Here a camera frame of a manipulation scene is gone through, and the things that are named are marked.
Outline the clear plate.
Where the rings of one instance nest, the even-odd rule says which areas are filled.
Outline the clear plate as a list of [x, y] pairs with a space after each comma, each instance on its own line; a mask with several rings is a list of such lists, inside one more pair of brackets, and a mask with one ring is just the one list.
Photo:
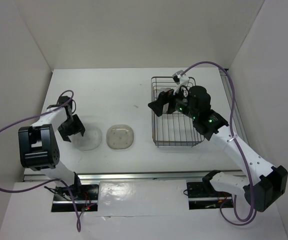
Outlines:
[[92, 151], [102, 143], [102, 133], [97, 127], [86, 130], [84, 136], [77, 137], [75, 147], [80, 151]]
[[158, 93], [161, 93], [161, 92], [168, 92], [172, 90], [170, 87], [161, 87], [159, 90], [158, 90]]

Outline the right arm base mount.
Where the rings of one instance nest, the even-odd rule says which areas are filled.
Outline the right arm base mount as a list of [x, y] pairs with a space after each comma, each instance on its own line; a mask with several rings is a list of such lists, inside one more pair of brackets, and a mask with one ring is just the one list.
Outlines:
[[188, 198], [189, 210], [233, 208], [232, 195], [227, 192], [206, 190], [202, 182], [187, 182], [183, 194]]

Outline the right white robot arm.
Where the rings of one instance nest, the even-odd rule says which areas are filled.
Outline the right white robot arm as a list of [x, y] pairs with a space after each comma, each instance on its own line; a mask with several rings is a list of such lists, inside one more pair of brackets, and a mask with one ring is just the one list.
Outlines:
[[274, 166], [258, 155], [233, 130], [219, 113], [211, 109], [211, 96], [202, 86], [179, 87], [158, 94], [148, 107], [157, 117], [179, 112], [192, 120], [195, 130], [220, 147], [246, 177], [213, 170], [203, 178], [202, 190], [207, 196], [226, 192], [242, 196], [258, 212], [264, 212], [286, 191], [288, 171]]

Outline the smoky plate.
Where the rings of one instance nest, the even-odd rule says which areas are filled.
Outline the smoky plate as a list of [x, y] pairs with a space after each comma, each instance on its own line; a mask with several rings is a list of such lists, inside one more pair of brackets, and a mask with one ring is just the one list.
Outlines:
[[134, 142], [134, 131], [126, 124], [111, 126], [106, 132], [106, 143], [113, 150], [124, 150]]

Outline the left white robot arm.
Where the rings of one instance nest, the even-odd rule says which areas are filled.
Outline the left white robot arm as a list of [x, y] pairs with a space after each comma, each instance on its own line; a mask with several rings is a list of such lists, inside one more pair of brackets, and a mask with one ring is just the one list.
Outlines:
[[37, 122], [18, 130], [18, 141], [21, 165], [56, 179], [59, 192], [76, 200], [81, 197], [83, 187], [78, 175], [61, 162], [56, 140], [56, 133], [69, 143], [71, 136], [84, 136], [86, 129], [78, 115], [73, 114], [73, 102], [68, 96], [60, 96]]

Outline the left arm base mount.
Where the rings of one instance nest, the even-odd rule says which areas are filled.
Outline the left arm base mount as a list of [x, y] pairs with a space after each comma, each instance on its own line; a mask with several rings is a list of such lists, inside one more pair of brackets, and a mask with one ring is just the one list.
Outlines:
[[[59, 187], [47, 187], [46, 190], [53, 194], [52, 213], [68, 213], [74, 212], [74, 206], [69, 192]], [[97, 212], [99, 198], [99, 184], [82, 184], [80, 192], [72, 191], [73, 199], [78, 212]]]

